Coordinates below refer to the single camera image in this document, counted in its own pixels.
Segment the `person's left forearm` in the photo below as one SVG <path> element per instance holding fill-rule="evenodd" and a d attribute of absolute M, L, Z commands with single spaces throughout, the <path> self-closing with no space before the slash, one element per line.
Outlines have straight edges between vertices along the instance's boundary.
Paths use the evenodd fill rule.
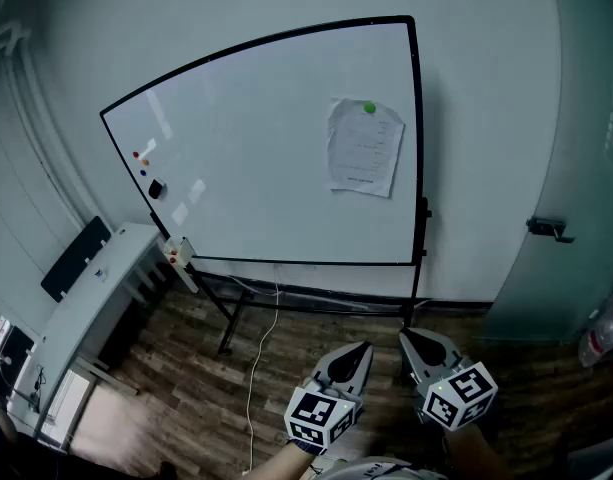
<path fill-rule="evenodd" d="M 244 474 L 243 480 L 300 480 L 310 468 L 315 458 L 323 455 L 326 448 L 291 439 L 288 443 L 263 464 Z"/>

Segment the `black desk divider panel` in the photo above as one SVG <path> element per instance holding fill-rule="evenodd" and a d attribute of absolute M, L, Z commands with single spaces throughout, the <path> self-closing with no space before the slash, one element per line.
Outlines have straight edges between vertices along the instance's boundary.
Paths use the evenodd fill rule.
<path fill-rule="evenodd" d="M 56 303 L 61 302 L 110 237 L 110 230 L 95 216 L 45 275 L 40 283 L 44 291 Z"/>

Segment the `computer monitor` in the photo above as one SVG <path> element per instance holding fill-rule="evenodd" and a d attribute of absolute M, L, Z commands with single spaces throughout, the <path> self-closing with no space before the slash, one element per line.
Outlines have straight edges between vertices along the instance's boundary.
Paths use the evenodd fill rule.
<path fill-rule="evenodd" d="M 0 396 L 12 394 L 34 341 L 21 329 L 0 317 Z"/>

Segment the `person's right forearm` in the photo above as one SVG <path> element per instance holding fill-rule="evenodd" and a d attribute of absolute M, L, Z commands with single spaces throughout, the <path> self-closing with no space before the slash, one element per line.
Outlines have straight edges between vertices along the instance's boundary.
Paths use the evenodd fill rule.
<path fill-rule="evenodd" d="M 445 431 L 444 439 L 456 480 L 514 480 L 509 467 L 475 423 Z"/>

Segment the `white marker holder box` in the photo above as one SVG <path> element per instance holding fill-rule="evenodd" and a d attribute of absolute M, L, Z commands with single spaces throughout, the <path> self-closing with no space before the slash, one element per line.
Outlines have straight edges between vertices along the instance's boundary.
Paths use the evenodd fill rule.
<path fill-rule="evenodd" d="M 186 237 L 170 237 L 164 243 L 163 254 L 171 265 L 185 268 L 195 251 Z"/>

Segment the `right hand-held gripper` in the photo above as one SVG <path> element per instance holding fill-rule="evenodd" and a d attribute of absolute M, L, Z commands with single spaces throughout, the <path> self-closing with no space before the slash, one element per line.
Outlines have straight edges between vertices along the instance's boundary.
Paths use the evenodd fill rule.
<path fill-rule="evenodd" d="M 446 336 L 423 328 L 403 328 L 398 334 L 402 368 L 416 383 L 429 378 L 428 368 L 452 368 L 461 354 Z M 481 418 L 490 408 L 498 386 L 482 362 L 429 385 L 422 396 L 421 416 L 445 430 L 456 431 Z"/>

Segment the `frosted glass door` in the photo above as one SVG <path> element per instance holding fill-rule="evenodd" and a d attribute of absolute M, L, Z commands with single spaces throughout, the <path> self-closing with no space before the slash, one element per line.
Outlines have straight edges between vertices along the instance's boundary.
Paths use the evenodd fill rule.
<path fill-rule="evenodd" d="M 557 4 L 559 112 L 533 216 L 565 229 L 526 235 L 483 324 L 485 339 L 576 339 L 613 293 L 613 0 Z"/>

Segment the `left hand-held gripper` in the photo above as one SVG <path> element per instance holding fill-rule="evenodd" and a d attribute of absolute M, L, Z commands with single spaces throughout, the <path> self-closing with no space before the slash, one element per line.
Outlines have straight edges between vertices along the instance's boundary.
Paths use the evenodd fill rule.
<path fill-rule="evenodd" d="M 356 422 L 374 348 L 351 343 L 323 356 L 311 376 L 293 391 L 284 414 L 289 441 L 311 455 L 324 455 Z"/>

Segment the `white desk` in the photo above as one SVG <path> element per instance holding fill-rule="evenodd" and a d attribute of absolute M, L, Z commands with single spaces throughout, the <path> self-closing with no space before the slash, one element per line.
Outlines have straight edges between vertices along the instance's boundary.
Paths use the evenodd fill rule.
<path fill-rule="evenodd" d="M 32 437 L 38 438 L 63 377 L 100 312 L 139 261 L 161 237 L 153 225 L 126 223 L 88 263 L 57 305 L 33 352 L 31 368 L 41 366 L 46 383 Z"/>

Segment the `clear plastic bottle red label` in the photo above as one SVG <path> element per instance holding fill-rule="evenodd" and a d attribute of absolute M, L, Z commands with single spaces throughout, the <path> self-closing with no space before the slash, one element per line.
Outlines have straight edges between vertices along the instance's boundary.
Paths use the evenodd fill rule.
<path fill-rule="evenodd" d="M 582 336 L 578 349 L 580 363 L 590 367 L 612 349 L 613 311 L 607 311 Z"/>

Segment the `black-framed whiteboard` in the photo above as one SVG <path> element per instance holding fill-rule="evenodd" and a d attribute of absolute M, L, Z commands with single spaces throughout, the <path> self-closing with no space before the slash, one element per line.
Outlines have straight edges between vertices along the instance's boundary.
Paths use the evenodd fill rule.
<path fill-rule="evenodd" d="M 404 121 L 388 198 L 329 188 L 334 98 L 373 100 Z M 100 117 L 154 221 L 168 236 L 186 237 L 198 259 L 413 263 L 424 130 L 417 30 L 409 15 L 251 40 L 147 83 Z M 153 178 L 166 183 L 158 200 L 148 195 Z"/>

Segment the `white printed paper sheet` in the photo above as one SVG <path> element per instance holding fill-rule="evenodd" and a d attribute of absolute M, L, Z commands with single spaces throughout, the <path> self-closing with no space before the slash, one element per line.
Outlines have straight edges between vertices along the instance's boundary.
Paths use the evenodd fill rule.
<path fill-rule="evenodd" d="M 364 103 L 376 105 L 374 114 Z M 328 186 L 388 198 L 406 125 L 391 108 L 373 100 L 334 98 L 327 121 Z"/>

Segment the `person's white shirt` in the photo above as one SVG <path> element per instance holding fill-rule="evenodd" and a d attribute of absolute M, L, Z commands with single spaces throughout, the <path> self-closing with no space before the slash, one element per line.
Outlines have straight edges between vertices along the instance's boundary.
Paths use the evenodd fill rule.
<path fill-rule="evenodd" d="M 415 468 L 411 463 L 391 457 L 366 457 L 337 461 L 313 480 L 448 480 L 440 473 Z"/>

